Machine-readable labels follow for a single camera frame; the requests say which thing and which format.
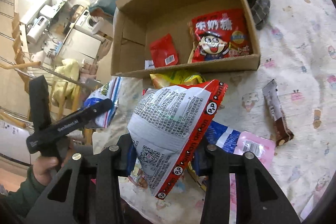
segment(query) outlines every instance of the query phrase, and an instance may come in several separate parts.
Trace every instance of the open cardboard box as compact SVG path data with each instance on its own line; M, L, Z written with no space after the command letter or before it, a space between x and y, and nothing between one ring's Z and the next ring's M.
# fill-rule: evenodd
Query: open cardboard box
M146 78L150 73L190 69L195 72L257 70L260 49L254 21L246 0L117 0L113 42L112 75ZM253 54L188 64L193 49L188 22L196 16L218 10L244 10ZM178 53L179 65L145 70L145 60L151 60L151 42L170 33Z

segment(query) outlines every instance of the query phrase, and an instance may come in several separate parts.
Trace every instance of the pink package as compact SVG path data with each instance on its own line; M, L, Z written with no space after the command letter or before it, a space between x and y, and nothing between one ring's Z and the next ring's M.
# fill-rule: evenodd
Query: pink package
M237 141L234 154L242 155L246 151L251 151L255 154L265 168L268 169L274 157L275 142L243 131Z

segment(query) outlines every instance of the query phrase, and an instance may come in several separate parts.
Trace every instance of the metal bolt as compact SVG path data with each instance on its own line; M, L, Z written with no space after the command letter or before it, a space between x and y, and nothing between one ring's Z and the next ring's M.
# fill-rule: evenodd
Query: metal bolt
M112 144L110 147L109 147L109 150L114 152L114 151L118 151L119 149L119 146L116 145L116 144Z
M246 152L245 153L245 157L249 160L253 159L254 158L254 154L252 152Z
M72 159L73 160L79 160L82 157L82 155L80 153L76 153L72 155Z
M217 149L217 146L214 144L208 144L207 149L210 151L215 151Z

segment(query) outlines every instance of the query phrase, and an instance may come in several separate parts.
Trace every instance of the hand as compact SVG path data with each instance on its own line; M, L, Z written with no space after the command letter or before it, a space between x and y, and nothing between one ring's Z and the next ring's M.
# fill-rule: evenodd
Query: hand
M73 141L70 141L67 155L62 162L61 167L63 167L68 162L74 153L76 153L74 150L74 143ZM36 180L42 185L47 186L52 179L50 175L50 169L56 167L57 165L58 159L56 157L38 157L33 163L33 174Z

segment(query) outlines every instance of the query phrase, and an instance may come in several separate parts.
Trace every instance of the cartoon boy face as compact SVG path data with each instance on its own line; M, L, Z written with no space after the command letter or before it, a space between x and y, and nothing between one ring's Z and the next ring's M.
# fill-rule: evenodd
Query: cartoon boy face
M203 51L208 54L218 54L223 51L227 42L223 41L219 37L213 35L207 35L202 37L199 45L202 47Z

